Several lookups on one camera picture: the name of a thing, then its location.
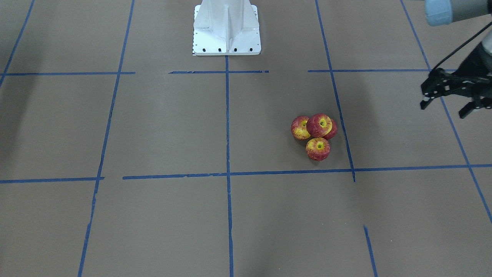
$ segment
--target black cable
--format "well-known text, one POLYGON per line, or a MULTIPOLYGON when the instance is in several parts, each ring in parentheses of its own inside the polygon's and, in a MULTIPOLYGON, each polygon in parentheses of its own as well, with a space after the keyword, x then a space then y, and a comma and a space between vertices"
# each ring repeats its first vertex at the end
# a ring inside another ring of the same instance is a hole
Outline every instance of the black cable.
POLYGON ((469 40, 465 41, 462 45, 460 45, 458 48, 456 48, 455 51, 451 52, 446 58, 442 59, 432 70, 434 71, 436 68, 438 68, 443 62, 445 62, 447 59, 449 59, 451 56, 456 54, 456 52, 460 51, 465 45, 469 44, 470 41, 474 40, 476 37, 478 37, 481 33, 483 33, 485 30, 487 30, 488 27, 492 26, 492 22, 488 23, 485 27, 483 27, 478 33, 476 33, 474 36, 472 36, 469 40))

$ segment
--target grid line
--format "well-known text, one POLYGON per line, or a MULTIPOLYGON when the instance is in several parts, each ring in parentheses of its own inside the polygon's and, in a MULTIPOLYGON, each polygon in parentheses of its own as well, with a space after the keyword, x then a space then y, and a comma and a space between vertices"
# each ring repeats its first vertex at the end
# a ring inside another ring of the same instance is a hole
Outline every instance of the grid line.
POLYGON ((335 99, 337 101, 338 113, 340 115, 340 124, 341 124, 341 128, 343 130, 343 135, 345 136, 345 145, 347 146, 348 161, 350 163, 350 168, 352 170, 352 178, 354 179, 354 182, 355 182, 354 163, 352 161, 352 154, 350 152, 350 145, 348 143, 347 131, 345 129, 345 123, 343 121, 343 114, 341 111, 340 99, 338 98, 337 84, 335 83, 335 75, 333 74, 333 67, 332 67, 332 61, 330 59, 330 51, 328 50, 328 43, 326 42, 325 28, 323 27, 323 20, 321 19, 321 13, 319 11, 318 0, 314 0, 314 1, 316 3, 316 11, 318 13, 319 27, 321 28, 321 35, 323 36, 323 43, 325 44, 326 58, 328 60, 328 67, 330 68, 330 76, 332 78, 333 91, 335 94, 335 99))
MULTIPOLYGON (((413 34, 415 35, 415 39, 417 40, 417 43, 419 44, 419 47, 420 47, 420 51, 422 52, 422 56, 424 57, 424 60, 427 64, 427 67, 429 69, 429 71, 432 71, 432 68, 429 64, 429 61, 427 59, 427 55, 425 54, 425 51, 424 51, 424 48, 422 47, 422 44, 420 43, 420 39, 417 35, 417 32, 415 31, 415 28, 413 26, 413 23, 412 23, 412 19, 410 18, 410 15, 408 14, 408 11, 406 9, 406 6, 405 6, 405 3, 403 3, 403 0, 400 0, 400 3, 403 7, 403 10, 406 14, 406 17, 408 19, 408 22, 410 23, 410 27, 412 28, 412 31, 413 31, 413 34)), ((492 214, 490 212, 490 209, 489 209, 489 206, 487 204, 487 201, 485 200, 485 197, 482 193, 482 189, 480 188, 480 185, 478 184, 478 181, 477 181, 477 178, 475 176, 475 173, 473 172, 473 168, 472 166, 470 165, 470 161, 468 160, 468 157, 466 155, 466 152, 465 152, 465 149, 463 147, 463 144, 461 143, 461 139, 460 139, 460 136, 458 134, 458 131, 456 130, 456 127, 455 127, 455 124, 453 123, 453 119, 451 118, 451 115, 449 114, 449 110, 446 106, 446 102, 444 101, 444 99, 441 97, 441 103, 442 103, 442 106, 444 107, 444 111, 446 112, 446 115, 448 117, 448 120, 449 120, 449 123, 451 124, 451 128, 453 129, 453 132, 455 134, 455 137, 456 137, 456 140, 458 141, 458 144, 460 146, 460 149, 461 149, 461 152, 463 154, 463 158, 464 160, 466 161, 466 165, 468 166, 468 170, 470 171, 470 174, 471 174, 471 177, 473 179, 473 182, 475 183, 475 187, 477 188, 477 191, 478 191, 478 194, 480 196, 480 199, 482 200, 482 204, 484 205, 484 208, 485 208, 485 211, 487 212, 487 216, 489 217, 489 221, 492 223, 492 214)))
POLYGON ((122 71, 122 72, 29 72, 29 73, 6 73, 4 76, 64 76, 64 75, 134 75, 135 71, 122 71))
POLYGON ((364 225, 364 233, 366 234, 366 241, 368 244, 370 263, 372 264, 372 272, 374 273, 374 277, 377 277, 376 261, 374 260, 374 253, 372 252, 372 245, 370 243, 369 230, 365 225, 364 225))
POLYGON ((226 70, 226 71, 171 71, 169 74, 251 74, 251 73, 270 73, 269 70, 226 70))
MULTIPOLYGON (((477 165, 470 165, 470 166, 472 168, 492 168, 492 164, 477 164, 477 165)), ((467 168, 468 165, 443 165, 443 166, 421 166, 421 167, 354 168, 354 171, 355 172, 384 172, 384 171, 414 171, 414 170, 467 169, 467 168)), ((227 176, 227 175, 246 176, 246 175, 280 175, 280 174, 313 174, 313 173, 347 173, 347 172, 352 172, 352 169, 133 175, 133 176, 124 176, 123 180, 220 177, 220 176, 227 176)))
MULTIPOLYGON (((446 71, 456 71, 456 69, 446 69, 446 71)), ((319 72, 429 72, 428 69, 310 69, 308 73, 319 72)))
POLYGON ((229 276, 234 277, 234 255, 232 242, 232 198, 231 198, 231 162, 230 162, 230 120, 229 120, 229 56, 225 56, 225 103, 226 103, 226 167, 227 167, 227 213, 229 223, 229 276))
POLYGON ((80 181, 96 181, 98 179, 103 180, 104 177, 0 180, 0 184, 80 182, 80 181))
POLYGON ((82 271, 84 269, 84 262, 85 262, 85 257, 86 257, 86 253, 87 253, 87 245, 89 243, 89 236, 91 233, 92 219, 93 219, 94 210, 95 210, 96 194, 97 194, 97 191, 99 189, 99 178, 101 177, 102 166, 104 164, 104 155, 106 153, 106 146, 108 144, 109 130, 111 128, 111 117, 113 116, 113 109, 114 109, 115 102, 116 102, 116 94, 118 92, 118 85, 120 83, 120 76, 121 76, 122 67, 123 67, 123 59, 124 59, 124 54, 125 54, 125 50, 126 50, 126 42, 128 40, 128 33, 130 32, 131 18, 133 15, 134 6, 135 6, 135 0, 132 0, 130 12, 129 12, 130 15, 128 16, 128 23, 126 25, 126 32, 125 32, 125 36, 124 36, 124 40, 123 40, 123 47, 122 47, 121 56, 120 56, 120 64, 118 66, 118 74, 116 75, 116 82, 115 82, 115 88, 113 91, 113 98, 111 100, 111 107, 109 109, 108 123, 106 125, 106 133, 104 135, 104 143, 102 145, 101 162, 100 162, 99 168, 97 170, 97 178, 98 179, 95 182, 94 194, 92 195, 91 219, 89 221, 89 224, 87 225, 86 236, 85 236, 85 240, 84 240, 84 247, 82 249, 82 256, 80 258, 78 277, 82 277, 82 271))

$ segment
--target apple cluster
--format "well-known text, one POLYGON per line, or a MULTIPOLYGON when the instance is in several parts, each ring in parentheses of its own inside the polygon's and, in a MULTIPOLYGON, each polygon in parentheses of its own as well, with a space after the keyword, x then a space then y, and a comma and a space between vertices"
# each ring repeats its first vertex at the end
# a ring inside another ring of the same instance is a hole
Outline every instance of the apple cluster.
POLYGON ((312 117, 298 116, 290 126, 290 131, 296 139, 310 139, 306 145, 308 157, 315 161, 322 161, 330 154, 329 139, 337 134, 337 124, 324 113, 317 113, 312 117))

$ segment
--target red apple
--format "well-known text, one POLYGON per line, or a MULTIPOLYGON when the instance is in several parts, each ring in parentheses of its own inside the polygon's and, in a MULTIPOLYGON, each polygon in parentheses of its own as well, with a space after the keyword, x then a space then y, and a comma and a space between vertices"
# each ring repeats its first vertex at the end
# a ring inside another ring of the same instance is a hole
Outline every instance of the red apple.
POLYGON ((317 113, 307 121, 306 129, 315 138, 326 136, 332 130, 332 120, 324 113, 317 113))
POLYGON ((332 130, 329 133, 327 133, 325 136, 323 136, 323 138, 329 140, 337 134, 337 131, 338 131, 338 126, 335 123, 335 120, 332 119, 332 130))
POLYGON ((290 125, 290 131, 296 139, 308 139, 311 137, 306 129, 306 123, 308 122, 308 120, 309 117, 301 115, 296 117, 296 119, 292 121, 292 125, 290 125))
POLYGON ((312 138, 306 145, 306 153, 310 159, 322 161, 330 154, 330 143, 324 138, 312 138))

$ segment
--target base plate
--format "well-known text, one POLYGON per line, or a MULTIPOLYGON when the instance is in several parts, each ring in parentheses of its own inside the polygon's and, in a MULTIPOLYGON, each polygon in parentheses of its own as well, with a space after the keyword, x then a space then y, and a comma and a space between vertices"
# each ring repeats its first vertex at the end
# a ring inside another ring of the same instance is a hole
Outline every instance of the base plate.
MULTIPOLYGON (((195 19, 200 6, 195 7, 195 19)), ((255 5, 251 5, 251 7, 256 19, 258 19, 258 8, 255 5)), ((244 30, 234 38, 231 49, 226 49, 224 38, 217 37, 211 32, 203 30, 194 30, 193 32, 193 55, 196 56, 258 55, 260 52, 259 30, 244 30)))

